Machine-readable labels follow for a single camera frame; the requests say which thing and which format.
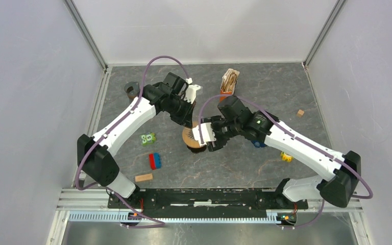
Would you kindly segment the light wooden ring holder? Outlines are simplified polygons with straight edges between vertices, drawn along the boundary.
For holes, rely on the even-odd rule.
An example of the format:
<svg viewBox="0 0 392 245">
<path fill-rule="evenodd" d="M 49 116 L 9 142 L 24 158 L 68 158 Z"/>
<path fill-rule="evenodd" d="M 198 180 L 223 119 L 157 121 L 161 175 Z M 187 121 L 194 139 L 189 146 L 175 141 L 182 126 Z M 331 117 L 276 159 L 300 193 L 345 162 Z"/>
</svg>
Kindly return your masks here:
<svg viewBox="0 0 392 245">
<path fill-rule="evenodd" d="M 186 146 L 191 146 L 191 147 L 201 147 L 203 145 L 200 145 L 200 143 L 195 139 L 194 134 L 192 129 L 195 128 L 198 125 L 197 121 L 192 122 L 192 127 L 191 128 L 184 128 L 182 131 L 182 139 L 183 142 L 186 144 Z"/>
</svg>

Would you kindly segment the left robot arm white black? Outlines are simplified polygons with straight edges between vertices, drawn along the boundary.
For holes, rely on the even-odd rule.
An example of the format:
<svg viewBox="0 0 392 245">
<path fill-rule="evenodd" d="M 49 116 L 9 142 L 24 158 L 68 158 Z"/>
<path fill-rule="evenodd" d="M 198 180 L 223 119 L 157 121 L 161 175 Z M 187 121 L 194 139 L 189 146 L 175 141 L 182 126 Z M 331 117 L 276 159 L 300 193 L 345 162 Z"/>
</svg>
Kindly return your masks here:
<svg viewBox="0 0 392 245">
<path fill-rule="evenodd" d="M 162 82 L 140 89 L 132 103 L 111 123 L 92 136 L 81 135 L 77 140 L 78 170 L 120 195 L 128 208 L 139 204 L 136 184 L 120 172 L 114 156 L 122 145 L 147 121 L 161 112 L 170 115 L 178 125 L 191 128 L 193 109 L 200 85 L 170 72 Z"/>
</svg>

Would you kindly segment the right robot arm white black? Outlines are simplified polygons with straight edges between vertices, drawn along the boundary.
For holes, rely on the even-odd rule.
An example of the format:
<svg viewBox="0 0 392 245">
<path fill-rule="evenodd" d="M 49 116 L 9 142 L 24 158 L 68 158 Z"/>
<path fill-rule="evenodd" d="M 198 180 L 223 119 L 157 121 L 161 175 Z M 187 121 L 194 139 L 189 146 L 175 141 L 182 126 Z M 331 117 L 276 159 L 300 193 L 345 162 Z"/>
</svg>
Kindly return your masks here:
<svg viewBox="0 0 392 245">
<path fill-rule="evenodd" d="M 242 136 L 278 149 L 316 173 L 314 177 L 283 180 L 274 195 L 278 207 L 288 208 L 294 202 L 313 198 L 347 207 L 362 179 L 358 153 L 341 153 L 320 145 L 263 109 L 252 112 L 234 95 L 223 99 L 218 109 L 220 116 L 202 118 L 192 130 L 198 143 L 207 145 L 209 151 L 220 150 L 229 139 Z"/>
</svg>

